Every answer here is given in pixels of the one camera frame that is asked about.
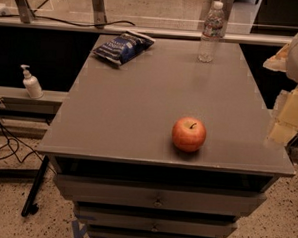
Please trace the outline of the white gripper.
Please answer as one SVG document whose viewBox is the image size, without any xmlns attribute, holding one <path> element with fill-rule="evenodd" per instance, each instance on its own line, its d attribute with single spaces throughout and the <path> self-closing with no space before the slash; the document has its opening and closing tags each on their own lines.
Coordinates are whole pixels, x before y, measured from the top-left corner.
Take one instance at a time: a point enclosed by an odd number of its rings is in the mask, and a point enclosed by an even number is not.
<svg viewBox="0 0 298 238">
<path fill-rule="evenodd" d="M 286 72 L 298 83 L 298 33 L 275 55 L 266 59 L 263 67 L 274 72 Z M 298 86 L 282 90 L 276 98 L 267 138 L 286 146 L 298 133 Z"/>
</svg>

